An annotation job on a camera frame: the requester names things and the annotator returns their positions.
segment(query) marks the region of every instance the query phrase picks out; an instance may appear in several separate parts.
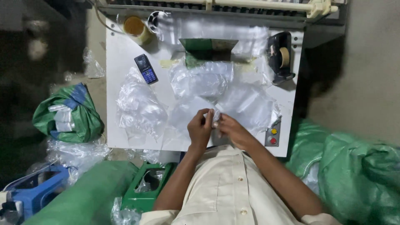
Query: cream shirt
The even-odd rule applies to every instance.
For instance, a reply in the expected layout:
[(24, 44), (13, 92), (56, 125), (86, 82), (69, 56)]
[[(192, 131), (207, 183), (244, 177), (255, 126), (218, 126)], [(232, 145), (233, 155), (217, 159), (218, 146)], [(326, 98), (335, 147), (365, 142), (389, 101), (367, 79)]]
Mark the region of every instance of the cream shirt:
[(253, 160), (230, 145), (207, 151), (196, 167), (182, 210), (142, 214), (140, 225), (337, 225), (331, 215), (298, 222)]

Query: shirt pocket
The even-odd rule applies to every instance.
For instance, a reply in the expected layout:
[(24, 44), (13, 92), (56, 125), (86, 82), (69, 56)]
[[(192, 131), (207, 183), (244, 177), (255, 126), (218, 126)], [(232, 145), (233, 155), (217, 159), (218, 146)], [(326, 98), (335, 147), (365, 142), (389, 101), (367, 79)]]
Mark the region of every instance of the shirt pocket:
[(217, 211), (219, 175), (212, 175), (198, 181), (199, 184), (193, 188), (188, 201), (182, 207), (178, 216), (182, 217), (193, 213), (209, 213)]

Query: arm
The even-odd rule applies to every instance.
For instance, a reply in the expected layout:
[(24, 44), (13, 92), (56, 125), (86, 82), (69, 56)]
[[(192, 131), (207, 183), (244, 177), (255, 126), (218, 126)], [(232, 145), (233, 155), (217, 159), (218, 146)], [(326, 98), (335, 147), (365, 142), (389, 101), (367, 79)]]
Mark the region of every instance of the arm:
[(262, 175), (298, 219), (323, 213), (319, 198), (235, 119), (221, 114), (218, 129), (238, 148), (249, 153)]
[(207, 143), (211, 135), (213, 113), (213, 110), (209, 110), (208, 108), (199, 110), (197, 115), (188, 124), (189, 136), (192, 143), (182, 162), (178, 165), (174, 174), (172, 174), (157, 197), (153, 211), (182, 209), (183, 199), (194, 175), (197, 162), (207, 149)]

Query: green stool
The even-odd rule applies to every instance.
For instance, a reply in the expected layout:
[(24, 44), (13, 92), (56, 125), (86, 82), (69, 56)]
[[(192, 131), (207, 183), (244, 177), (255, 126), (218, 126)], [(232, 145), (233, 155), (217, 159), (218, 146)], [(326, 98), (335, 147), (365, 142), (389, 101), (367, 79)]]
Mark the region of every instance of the green stool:
[[(136, 209), (137, 211), (143, 213), (150, 212), (158, 195), (164, 188), (172, 173), (175, 171), (177, 165), (177, 163), (168, 163), (166, 166), (161, 166), (160, 164), (149, 164), (145, 162), (143, 166), (139, 169), (138, 173), (130, 184), (129, 189), (122, 198), (121, 209)], [(136, 193), (135, 189), (137, 189), (137, 187), (139, 186), (142, 178), (146, 175), (148, 171), (152, 170), (164, 170), (161, 181), (159, 183), (158, 180), (156, 180), (155, 182), (150, 182), (150, 186), (152, 187), (152, 190), (150, 191)]]

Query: mobile phone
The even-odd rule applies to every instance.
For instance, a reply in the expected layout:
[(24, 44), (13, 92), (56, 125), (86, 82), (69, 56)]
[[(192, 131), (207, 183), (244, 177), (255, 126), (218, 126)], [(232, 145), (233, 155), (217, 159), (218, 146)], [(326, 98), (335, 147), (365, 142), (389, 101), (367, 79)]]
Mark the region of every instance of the mobile phone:
[(154, 84), (158, 81), (158, 78), (154, 73), (153, 67), (151, 66), (149, 59), (145, 54), (136, 57), (135, 62), (147, 84)]

